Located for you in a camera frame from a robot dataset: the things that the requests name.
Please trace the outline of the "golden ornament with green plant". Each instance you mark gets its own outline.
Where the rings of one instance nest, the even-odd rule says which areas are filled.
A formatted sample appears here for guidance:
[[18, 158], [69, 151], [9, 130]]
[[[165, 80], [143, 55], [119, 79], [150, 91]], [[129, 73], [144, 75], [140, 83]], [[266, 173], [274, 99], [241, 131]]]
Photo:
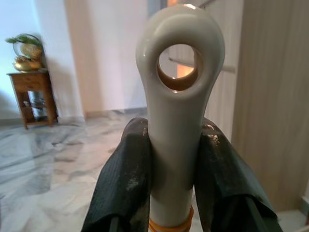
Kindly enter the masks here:
[[16, 54], [13, 66], [17, 71], [26, 73], [43, 68], [43, 46], [37, 37], [23, 33], [7, 38], [5, 42], [12, 44]]

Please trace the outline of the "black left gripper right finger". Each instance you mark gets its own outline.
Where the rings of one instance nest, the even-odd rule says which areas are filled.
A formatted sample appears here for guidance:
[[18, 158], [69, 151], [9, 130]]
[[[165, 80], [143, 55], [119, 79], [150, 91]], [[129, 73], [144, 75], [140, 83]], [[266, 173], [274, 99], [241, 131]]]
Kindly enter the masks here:
[[249, 165], [206, 118], [194, 187], [203, 232], [283, 232]]

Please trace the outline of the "grey long-handled broom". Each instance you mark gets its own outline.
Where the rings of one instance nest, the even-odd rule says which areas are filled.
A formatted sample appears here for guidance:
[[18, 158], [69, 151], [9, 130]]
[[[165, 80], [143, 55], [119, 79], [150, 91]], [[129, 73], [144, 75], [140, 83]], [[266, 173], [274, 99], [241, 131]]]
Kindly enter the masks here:
[[[159, 63], [162, 52], [177, 44], [194, 52], [193, 70], [181, 78], [166, 75]], [[202, 121], [224, 59], [218, 24], [191, 4], [153, 15], [137, 45], [154, 156], [150, 218], [155, 222], [181, 222], [189, 212]]]

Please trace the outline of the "light wooden door panel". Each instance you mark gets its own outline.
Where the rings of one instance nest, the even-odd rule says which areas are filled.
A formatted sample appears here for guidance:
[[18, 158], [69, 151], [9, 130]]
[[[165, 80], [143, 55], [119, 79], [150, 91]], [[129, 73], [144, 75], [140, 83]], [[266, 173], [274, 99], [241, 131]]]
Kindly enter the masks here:
[[309, 180], [309, 0], [244, 0], [232, 144], [276, 211]]

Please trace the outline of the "orange rubber band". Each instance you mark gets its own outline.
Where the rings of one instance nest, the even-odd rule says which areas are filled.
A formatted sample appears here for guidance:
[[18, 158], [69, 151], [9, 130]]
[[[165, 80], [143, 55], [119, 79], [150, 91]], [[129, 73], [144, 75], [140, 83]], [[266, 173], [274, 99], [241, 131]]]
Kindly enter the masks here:
[[194, 215], [193, 206], [190, 206], [189, 212], [186, 218], [177, 223], [158, 223], [149, 219], [148, 232], [189, 232], [192, 225], [192, 218]]

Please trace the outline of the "brown wooden side table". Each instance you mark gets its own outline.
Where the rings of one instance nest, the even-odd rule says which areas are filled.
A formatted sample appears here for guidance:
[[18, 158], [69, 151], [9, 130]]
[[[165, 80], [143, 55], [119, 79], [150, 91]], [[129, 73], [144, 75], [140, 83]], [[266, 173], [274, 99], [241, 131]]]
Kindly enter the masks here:
[[[52, 84], [48, 71], [31, 71], [8, 73], [15, 93], [20, 115], [25, 129], [28, 126], [48, 125], [52, 127], [58, 122], [56, 103], [54, 100]], [[29, 92], [42, 93], [43, 102], [32, 104]], [[35, 117], [33, 109], [46, 110], [46, 116]]]

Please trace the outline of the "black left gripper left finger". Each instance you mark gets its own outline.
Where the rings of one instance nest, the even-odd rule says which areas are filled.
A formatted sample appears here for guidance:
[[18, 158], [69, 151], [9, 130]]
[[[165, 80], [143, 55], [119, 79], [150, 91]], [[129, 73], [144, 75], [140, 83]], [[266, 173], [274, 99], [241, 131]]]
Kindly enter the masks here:
[[148, 232], [152, 161], [148, 121], [133, 118], [99, 174], [81, 232]]

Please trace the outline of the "silver metal vessel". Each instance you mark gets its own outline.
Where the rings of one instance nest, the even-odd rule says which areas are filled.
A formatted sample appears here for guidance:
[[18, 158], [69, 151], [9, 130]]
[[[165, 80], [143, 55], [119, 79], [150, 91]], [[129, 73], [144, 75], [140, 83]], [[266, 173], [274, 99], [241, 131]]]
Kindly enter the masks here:
[[47, 116], [42, 91], [28, 91], [30, 105], [35, 117]]

